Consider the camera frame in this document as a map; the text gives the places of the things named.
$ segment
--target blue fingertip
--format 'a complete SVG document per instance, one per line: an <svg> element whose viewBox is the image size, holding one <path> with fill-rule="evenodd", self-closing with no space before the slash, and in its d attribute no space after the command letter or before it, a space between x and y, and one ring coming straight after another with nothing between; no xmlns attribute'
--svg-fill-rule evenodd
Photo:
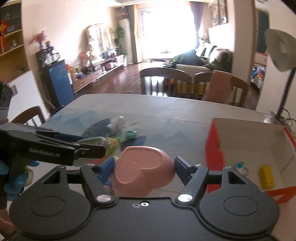
<svg viewBox="0 0 296 241"><path fill-rule="evenodd" d="M8 201L14 201L16 197L17 197L17 194L7 194Z"/></svg>
<svg viewBox="0 0 296 241"><path fill-rule="evenodd" d="M22 188L26 185L28 179L27 173L20 174L16 177L14 181L14 185L16 188Z"/></svg>
<svg viewBox="0 0 296 241"><path fill-rule="evenodd" d="M31 160L31 162L28 164L28 166L37 167L37 166L39 166L39 164L40 164L39 161Z"/></svg>
<svg viewBox="0 0 296 241"><path fill-rule="evenodd" d="M15 185L13 185L11 183L6 183L4 185L4 191L8 194L18 195L22 191L22 188L17 188L17 187L15 187Z"/></svg>
<svg viewBox="0 0 296 241"><path fill-rule="evenodd" d="M0 161L0 175L6 175L9 173L9 168L5 162Z"/></svg>

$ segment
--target table top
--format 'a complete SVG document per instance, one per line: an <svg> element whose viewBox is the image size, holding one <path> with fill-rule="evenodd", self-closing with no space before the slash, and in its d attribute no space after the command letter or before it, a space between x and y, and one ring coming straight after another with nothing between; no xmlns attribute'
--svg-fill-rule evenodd
<svg viewBox="0 0 296 241"><path fill-rule="evenodd" d="M81 135L85 138L96 136L98 122L109 122L123 116L125 130L135 130L142 145L159 148L172 159L181 156L190 164L205 164L205 142L213 118L230 118L263 122L262 113L239 107L160 96L128 94L83 95L66 106L43 127L59 132ZM41 163L34 168L34 182L50 171L55 165ZM175 198L183 189L175 178L169 185L154 190L151 196ZM295 241L296 223L292 206L296 198L281 205L281 217L274 235L281 241Z"/></svg>

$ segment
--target pink bowl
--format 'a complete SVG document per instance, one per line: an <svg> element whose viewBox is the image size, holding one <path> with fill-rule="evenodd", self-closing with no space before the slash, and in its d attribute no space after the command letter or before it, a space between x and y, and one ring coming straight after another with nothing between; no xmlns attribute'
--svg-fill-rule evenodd
<svg viewBox="0 0 296 241"><path fill-rule="evenodd" d="M112 183L117 196L145 197L153 189L169 184L175 176L174 162L157 148L127 147L113 171Z"/></svg>

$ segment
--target pink cloth on chair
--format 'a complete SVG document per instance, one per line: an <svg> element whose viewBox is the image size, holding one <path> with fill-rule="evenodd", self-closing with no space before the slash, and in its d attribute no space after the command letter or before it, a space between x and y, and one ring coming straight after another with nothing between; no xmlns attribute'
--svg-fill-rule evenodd
<svg viewBox="0 0 296 241"><path fill-rule="evenodd" d="M215 70L202 98L204 101L229 104L232 74Z"/></svg>

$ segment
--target open cardboard box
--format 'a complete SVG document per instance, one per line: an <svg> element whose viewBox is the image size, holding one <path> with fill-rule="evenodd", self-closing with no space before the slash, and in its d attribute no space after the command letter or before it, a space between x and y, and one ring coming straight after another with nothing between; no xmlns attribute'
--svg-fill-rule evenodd
<svg viewBox="0 0 296 241"><path fill-rule="evenodd" d="M278 203L296 195L296 144L288 130L279 125L232 119L213 119L206 143L209 170L221 171L244 162L247 176L261 188L259 169L270 165L275 187L266 192ZM208 191L218 189L209 185Z"/></svg>

